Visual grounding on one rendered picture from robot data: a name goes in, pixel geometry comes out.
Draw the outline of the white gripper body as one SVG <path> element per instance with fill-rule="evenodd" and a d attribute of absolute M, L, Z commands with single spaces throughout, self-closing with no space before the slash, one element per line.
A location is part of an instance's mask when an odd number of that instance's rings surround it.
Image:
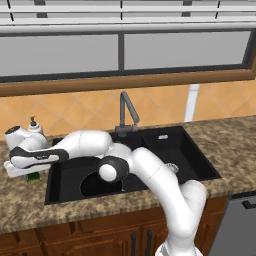
<path fill-rule="evenodd" d="M 10 178 L 24 176 L 34 172 L 45 171 L 51 167 L 50 164 L 36 165 L 29 168 L 18 168 L 14 166 L 10 161 L 5 161 L 3 164 Z"/>

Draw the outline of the green sponge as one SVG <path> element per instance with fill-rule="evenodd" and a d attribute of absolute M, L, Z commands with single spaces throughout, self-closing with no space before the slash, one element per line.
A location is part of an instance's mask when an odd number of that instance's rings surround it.
<path fill-rule="evenodd" d="M 26 175 L 26 180 L 29 184 L 38 182 L 40 180 L 40 173 L 39 172 L 33 172 Z"/>

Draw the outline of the black pan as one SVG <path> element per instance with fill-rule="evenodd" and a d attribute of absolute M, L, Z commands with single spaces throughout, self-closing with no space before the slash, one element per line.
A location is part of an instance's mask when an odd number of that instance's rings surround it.
<path fill-rule="evenodd" d="M 84 198 L 114 194 L 122 191 L 122 182 L 104 181 L 97 172 L 88 174 L 80 184 L 80 193 Z"/>

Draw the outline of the black sink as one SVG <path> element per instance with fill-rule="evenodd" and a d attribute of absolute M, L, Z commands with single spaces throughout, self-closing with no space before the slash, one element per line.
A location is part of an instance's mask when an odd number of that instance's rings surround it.
<path fill-rule="evenodd" d="M 125 137 L 119 137 L 116 132 L 112 132 L 111 137 L 114 142 L 122 143 L 132 150 L 145 147 L 165 164 L 176 164 L 179 167 L 177 178 L 180 184 L 188 180 L 220 178 L 219 173 L 181 126 L 129 132 Z M 48 174 L 45 204 L 88 199 L 81 195 L 80 184 L 88 174 L 97 172 L 99 162 L 97 157 L 80 157 L 53 164 Z M 114 194 L 147 189 L 134 174 L 129 174 L 121 182 L 122 191 Z"/>

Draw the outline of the white soap dispenser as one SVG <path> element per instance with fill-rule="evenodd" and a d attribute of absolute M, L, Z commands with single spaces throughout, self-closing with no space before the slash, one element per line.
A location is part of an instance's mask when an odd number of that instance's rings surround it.
<path fill-rule="evenodd" d="M 29 123 L 29 126 L 28 126 L 28 130 L 30 132 L 36 132 L 36 133 L 43 133 L 43 129 L 41 127 L 41 125 L 35 121 L 35 117 L 32 116 L 30 118 L 30 123 Z"/>

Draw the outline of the brown cupboard door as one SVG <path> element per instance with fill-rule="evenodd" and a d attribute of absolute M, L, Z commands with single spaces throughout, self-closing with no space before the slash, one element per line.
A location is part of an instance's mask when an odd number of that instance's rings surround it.
<path fill-rule="evenodd" d="M 0 256 L 44 256 L 34 230 L 0 234 Z"/>
<path fill-rule="evenodd" d="M 224 215 L 224 208 L 227 203 L 227 196 L 209 198 L 201 217 L 199 228 L 195 236 L 195 245 L 203 254 L 208 256 L 212 247 L 220 222 Z M 145 256 L 147 246 L 147 230 L 152 230 L 150 256 L 155 256 L 157 248 L 167 237 L 166 219 L 146 223 L 142 226 L 141 252 L 140 256 Z"/>
<path fill-rule="evenodd" d="M 130 256 L 132 233 L 136 233 L 138 256 L 140 229 L 136 226 L 94 233 L 68 233 L 58 225 L 40 229 L 47 256 Z"/>

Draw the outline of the brown false drawer front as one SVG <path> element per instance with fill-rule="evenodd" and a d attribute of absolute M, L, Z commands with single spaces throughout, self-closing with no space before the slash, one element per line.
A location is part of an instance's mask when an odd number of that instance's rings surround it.
<path fill-rule="evenodd" d="M 83 233 L 94 233 L 115 228 L 142 225 L 164 219 L 165 215 L 162 208 L 157 207 L 83 220 L 79 222 L 79 229 Z"/>

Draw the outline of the dark grey tap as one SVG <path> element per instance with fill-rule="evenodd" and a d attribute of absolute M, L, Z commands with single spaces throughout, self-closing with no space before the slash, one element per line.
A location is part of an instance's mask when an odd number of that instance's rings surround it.
<path fill-rule="evenodd" d="M 132 120 L 133 120 L 132 125 L 125 124 L 125 109 L 128 109 L 132 117 Z M 120 94 L 120 124 L 115 127 L 115 132 L 119 137 L 125 137 L 128 132 L 135 132 L 138 130 L 137 124 L 139 122 L 140 122 L 140 118 L 127 92 L 122 91 Z"/>

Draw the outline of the white window blinds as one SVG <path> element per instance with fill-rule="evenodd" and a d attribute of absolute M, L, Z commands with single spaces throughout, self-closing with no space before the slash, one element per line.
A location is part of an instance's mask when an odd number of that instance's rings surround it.
<path fill-rule="evenodd" d="M 256 28 L 256 0 L 0 0 L 0 33 Z"/>

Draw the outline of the grey dishwasher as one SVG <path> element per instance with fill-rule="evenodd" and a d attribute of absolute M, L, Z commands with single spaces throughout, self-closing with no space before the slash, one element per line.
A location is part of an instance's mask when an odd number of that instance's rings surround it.
<path fill-rule="evenodd" d="M 256 208 L 245 209 L 245 200 L 256 203 L 256 190 L 228 197 L 209 256 L 256 256 Z"/>

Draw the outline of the window with brown frame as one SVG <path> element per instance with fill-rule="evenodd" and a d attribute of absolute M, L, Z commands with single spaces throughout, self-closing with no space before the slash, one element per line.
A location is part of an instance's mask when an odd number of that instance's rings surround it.
<path fill-rule="evenodd" d="M 256 28 L 0 33 L 0 97 L 254 78 Z"/>

